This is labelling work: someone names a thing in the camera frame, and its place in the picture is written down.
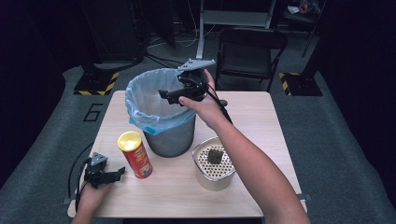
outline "yellow black hazard tape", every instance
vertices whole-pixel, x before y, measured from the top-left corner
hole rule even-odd
[[[286,95],[291,95],[290,84],[286,80],[286,75],[299,76],[300,73],[279,73],[280,82],[282,83],[283,91],[285,91]]]
[[[111,93],[111,90],[114,88],[114,85],[116,84],[117,77],[119,77],[120,73],[114,74],[106,88],[103,88],[102,90],[99,91],[90,91],[90,90],[84,90],[84,91],[74,91],[74,94],[76,95],[109,95]]]

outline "garbage bag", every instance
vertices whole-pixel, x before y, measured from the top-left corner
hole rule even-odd
[[[195,118],[195,111],[179,104],[169,105],[158,90],[183,88],[177,76],[182,72],[171,68],[147,71],[132,79],[125,91],[129,122],[146,133],[158,134],[176,128]]]

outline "forearm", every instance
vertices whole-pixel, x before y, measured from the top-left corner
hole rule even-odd
[[[79,210],[73,218],[72,224],[88,224],[92,223],[93,213]]]
[[[290,182],[274,162],[228,121],[219,119],[212,128],[268,223],[297,215],[300,215],[298,221],[304,223],[306,213]]]

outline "hand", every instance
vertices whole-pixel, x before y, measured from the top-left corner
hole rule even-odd
[[[213,94],[215,94],[215,81],[213,80],[212,75],[205,69],[204,74],[207,79],[208,85],[211,87],[209,88],[209,91]],[[178,101],[186,106],[189,109],[193,109],[197,112],[198,116],[206,123],[206,125],[209,128],[214,128],[216,126],[216,123],[219,121],[223,121],[226,119],[220,108],[219,105],[213,100],[213,98],[209,95],[205,97],[205,99],[201,102],[196,102],[193,101],[187,97],[180,96],[178,98]]]
[[[113,188],[114,183],[100,185],[95,189],[90,183],[84,182],[84,189],[81,192],[81,198],[78,204],[78,212],[93,214],[102,203],[105,195]]]

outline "metal mesh container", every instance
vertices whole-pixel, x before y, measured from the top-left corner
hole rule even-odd
[[[210,150],[223,152],[219,164],[208,161]],[[210,138],[199,144],[192,151],[192,158],[195,163],[195,176],[203,188],[218,191],[230,185],[235,175],[235,169],[218,137]]]

